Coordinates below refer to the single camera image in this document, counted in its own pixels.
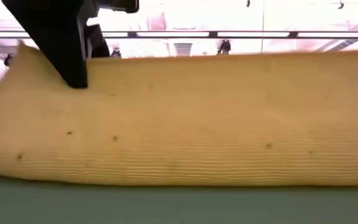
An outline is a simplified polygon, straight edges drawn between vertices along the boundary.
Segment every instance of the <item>robotic arm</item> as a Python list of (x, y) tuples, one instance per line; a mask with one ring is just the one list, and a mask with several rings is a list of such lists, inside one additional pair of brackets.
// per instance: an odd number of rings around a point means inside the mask
[(139, 0), (2, 0), (67, 84), (87, 88), (87, 57), (109, 57), (99, 25), (87, 26), (100, 8), (135, 13)]

